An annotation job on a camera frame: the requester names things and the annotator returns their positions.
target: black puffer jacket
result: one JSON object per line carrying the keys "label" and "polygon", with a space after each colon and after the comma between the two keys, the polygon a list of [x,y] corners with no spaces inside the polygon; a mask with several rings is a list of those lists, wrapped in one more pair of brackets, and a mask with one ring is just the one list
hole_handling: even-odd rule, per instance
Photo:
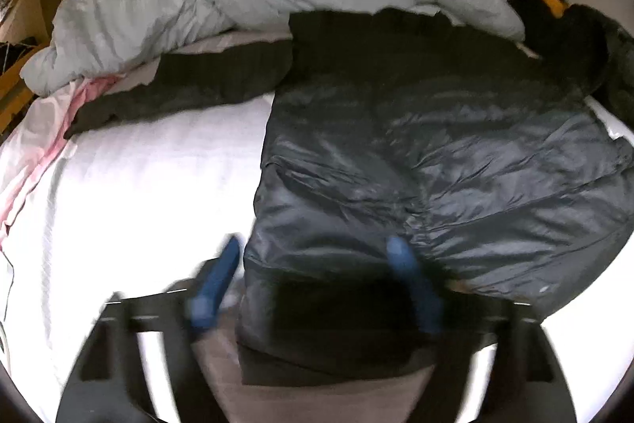
{"label": "black puffer jacket", "polygon": [[633,231],[632,147],[560,71],[441,15],[292,15],[246,248],[244,381],[428,364],[385,241],[543,316]]}

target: mattress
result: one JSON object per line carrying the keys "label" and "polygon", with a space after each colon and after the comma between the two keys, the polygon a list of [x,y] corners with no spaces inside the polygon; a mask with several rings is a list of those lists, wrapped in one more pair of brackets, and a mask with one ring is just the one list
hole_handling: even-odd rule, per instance
{"label": "mattress", "polygon": [[[148,82],[151,67],[115,88]],[[227,233],[246,240],[272,99],[262,96],[80,135],[29,195],[4,243],[15,269],[5,328],[11,376],[44,422],[55,420],[75,357],[112,292],[125,297],[160,292],[214,257]],[[625,136],[634,143],[634,134],[620,121],[594,100],[588,104],[613,138]],[[621,317],[634,301],[627,287],[632,270],[630,239],[599,279],[544,322],[581,423],[605,403],[634,356],[634,322]],[[237,279],[227,306],[239,287]],[[387,415],[373,409],[379,400],[395,410],[390,415],[398,421],[398,408],[403,412],[408,400],[414,402],[426,378],[421,371],[334,388],[242,386],[234,322],[229,310],[223,330],[199,349],[233,421],[248,423],[255,415],[259,421],[281,421],[284,415],[293,421],[292,414],[302,411],[315,421],[343,422],[354,409],[378,423]],[[141,343],[158,416],[176,423],[160,336],[144,334]],[[474,356],[461,422],[477,415],[493,349]],[[328,406],[341,410],[320,412]]]}

